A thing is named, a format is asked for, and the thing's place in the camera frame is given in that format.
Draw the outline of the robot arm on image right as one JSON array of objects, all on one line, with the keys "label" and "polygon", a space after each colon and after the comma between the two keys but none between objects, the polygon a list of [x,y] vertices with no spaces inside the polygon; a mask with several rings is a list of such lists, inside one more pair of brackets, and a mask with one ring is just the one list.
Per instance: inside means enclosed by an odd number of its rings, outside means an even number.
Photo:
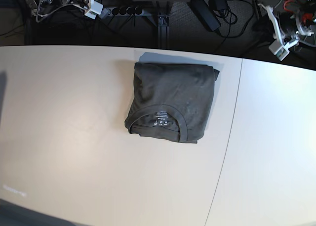
[{"label": "robot arm on image right", "polygon": [[280,0],[283,12],[276,6],[257,4],[264,9],[273,25],[273,38],[286,49],[316,36],[316,0]]}]

